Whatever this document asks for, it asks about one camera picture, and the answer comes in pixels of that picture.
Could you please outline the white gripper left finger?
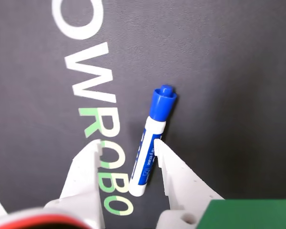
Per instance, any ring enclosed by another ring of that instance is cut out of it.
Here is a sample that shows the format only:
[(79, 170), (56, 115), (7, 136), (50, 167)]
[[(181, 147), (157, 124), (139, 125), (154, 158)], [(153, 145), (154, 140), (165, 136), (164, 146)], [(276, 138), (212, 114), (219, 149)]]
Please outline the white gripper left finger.
[(72, 160), (61, 195), (45, 208), (68, 212), (81, 218), (94, 229), (104, 228), (98, 168), (102, 146), (100, 140), (88, 143)]

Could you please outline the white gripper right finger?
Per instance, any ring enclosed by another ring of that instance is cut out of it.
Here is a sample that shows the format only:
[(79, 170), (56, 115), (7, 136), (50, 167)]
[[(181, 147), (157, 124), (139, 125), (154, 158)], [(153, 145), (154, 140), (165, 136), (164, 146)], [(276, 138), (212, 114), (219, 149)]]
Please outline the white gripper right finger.
[(212, 190), (168, 145), (154, 141), (170, 209), (161, 213), (158, 229), (195, 229), (212, 200), (223, 198)]

